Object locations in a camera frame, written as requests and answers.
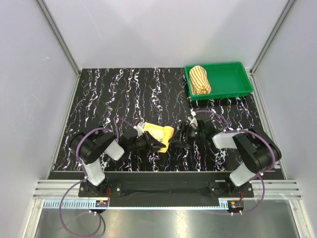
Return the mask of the orange striped towel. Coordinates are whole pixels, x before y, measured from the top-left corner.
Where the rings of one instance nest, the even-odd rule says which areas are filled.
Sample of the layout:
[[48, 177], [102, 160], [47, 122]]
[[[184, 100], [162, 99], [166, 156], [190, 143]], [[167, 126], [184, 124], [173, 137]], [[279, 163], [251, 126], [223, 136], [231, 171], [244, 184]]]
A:
[[211, 85], [207, 71], [200, 65], [189, 71], [190, 85], [194, 95], [206, 95], [211, 93]]

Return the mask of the yellow chick towel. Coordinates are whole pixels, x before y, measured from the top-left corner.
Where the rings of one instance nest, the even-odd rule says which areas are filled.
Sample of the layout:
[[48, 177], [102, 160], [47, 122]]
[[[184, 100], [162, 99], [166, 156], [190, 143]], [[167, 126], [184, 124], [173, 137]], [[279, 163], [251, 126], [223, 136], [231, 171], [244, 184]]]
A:
[[169, 140], [174, 134], [174, 128], [171, 126], [160, 126], [146, 122], [143, 131], [148, 131], [157, 141], [165, 145], [165, 148], [159, 150], [160, 153], [166, 153], [169, 147]]

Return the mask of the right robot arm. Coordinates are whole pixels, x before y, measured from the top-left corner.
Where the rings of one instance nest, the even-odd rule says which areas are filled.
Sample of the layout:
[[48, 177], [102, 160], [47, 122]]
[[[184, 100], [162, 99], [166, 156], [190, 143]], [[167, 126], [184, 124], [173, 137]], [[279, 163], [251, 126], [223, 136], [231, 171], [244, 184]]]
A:
[[251, 180], [271, 170], [282, 157], [278, 146], [260, 127], [225, 132], [216, 130], [203, 120], [198, 120], [196, 124], [184, 121], [169, 139], [175, 147], [186, 149], [198, 142], [213, 149], [235, 149], [242, 159], [224, 182], [209, 185], [215, 197], [237, 196]]

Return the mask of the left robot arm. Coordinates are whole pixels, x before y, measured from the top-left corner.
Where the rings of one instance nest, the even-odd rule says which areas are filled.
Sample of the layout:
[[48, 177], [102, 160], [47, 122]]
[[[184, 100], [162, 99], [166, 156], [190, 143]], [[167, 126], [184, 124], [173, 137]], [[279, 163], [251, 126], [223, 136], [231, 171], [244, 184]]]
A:
[[103, 153], [118, 161], [124, 154], [134, 151], [151, 154], [165, 149], [166, 145], [162, 139], [157, 140], [148, 131], [141, 131], [137, 127], [116, 138], [114, 133], [100, 126], [87, 133], [75, 134], [70, 139], [69, 148], [84, 172], [84, 180], [90, 186], [90, 191], [95, 196], [102, 196], [107, 190], [107, 178], [100, 160]]

